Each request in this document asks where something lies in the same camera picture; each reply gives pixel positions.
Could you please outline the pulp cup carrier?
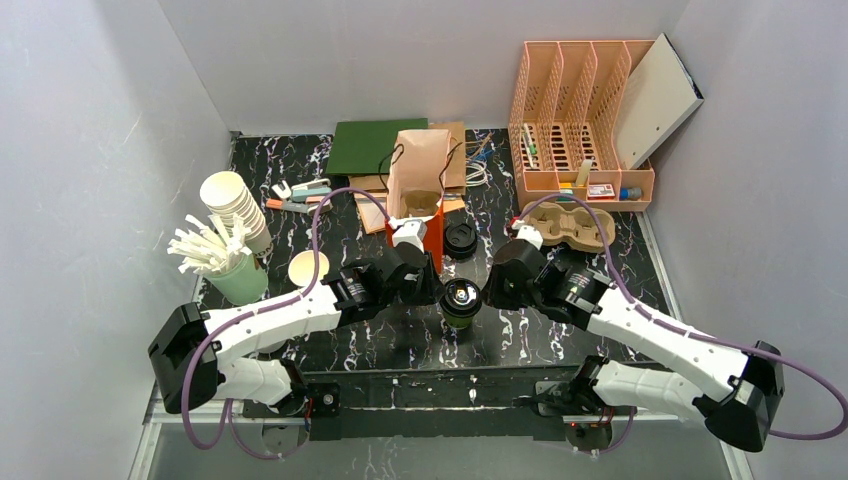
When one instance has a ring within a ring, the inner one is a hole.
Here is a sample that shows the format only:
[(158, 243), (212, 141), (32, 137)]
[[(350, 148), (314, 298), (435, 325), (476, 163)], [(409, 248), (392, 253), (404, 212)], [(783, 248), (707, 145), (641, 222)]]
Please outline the pulp cup carrier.
[(434, 216), (441, 206), (441, 195), (437, 192), (414, 190), (401, 198), (401, 217)]

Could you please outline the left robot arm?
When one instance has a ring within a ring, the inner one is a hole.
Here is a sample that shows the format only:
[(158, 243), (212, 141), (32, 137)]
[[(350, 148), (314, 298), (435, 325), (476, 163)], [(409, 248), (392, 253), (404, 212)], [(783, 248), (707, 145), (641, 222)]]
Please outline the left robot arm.
[(402, 244), (331, 270), (311, 290), (229, 309), (183, 304), (148, 347), (164, 408), (181, 414), (232, 398), (278, 409), (305, 396), (306, 382), (293, 362), (252, 353), (371, 320), (393, 305), (433, 305), (445, 291), (431, 254)]

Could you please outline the single green paper cup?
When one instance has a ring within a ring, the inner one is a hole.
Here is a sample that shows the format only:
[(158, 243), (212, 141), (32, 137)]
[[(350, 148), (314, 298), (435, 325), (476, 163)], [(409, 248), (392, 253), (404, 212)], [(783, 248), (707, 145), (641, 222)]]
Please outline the single green paper cup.
[(453, 315), (450, 312), (444, 312), (443, 318), (445, 320), (445, 323), (450, 328), (455, 330), (463, 330), (470, 327), (473, 324), (474, 320), (473, 315), (459, 316)]

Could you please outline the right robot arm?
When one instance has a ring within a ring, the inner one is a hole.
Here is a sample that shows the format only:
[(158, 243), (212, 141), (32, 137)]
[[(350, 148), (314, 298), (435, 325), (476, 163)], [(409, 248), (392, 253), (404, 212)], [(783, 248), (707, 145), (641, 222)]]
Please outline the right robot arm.
[(555, 403), (565, 414), (641, 407), (700, 423), (740, 450), (763, 450), (784, 392), (775, 361), (705, 341), (702, 332), (627, 299), (610, 278), (549, 260), (522, 239), (497, 251), (482, 299), (500, 310), (534, 309), (661, 364), (655, 370), (587, 357)]

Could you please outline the orange paper bag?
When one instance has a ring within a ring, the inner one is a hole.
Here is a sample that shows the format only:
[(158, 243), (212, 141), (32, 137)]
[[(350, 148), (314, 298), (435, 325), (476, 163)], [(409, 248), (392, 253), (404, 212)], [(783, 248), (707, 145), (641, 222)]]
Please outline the orange paper bag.
[(444, 193), (456, 150), (447, 129), (407, 129), (397, 133), (386, 181), (388, 244), (403, 240), (432, 256), (443, 269)]

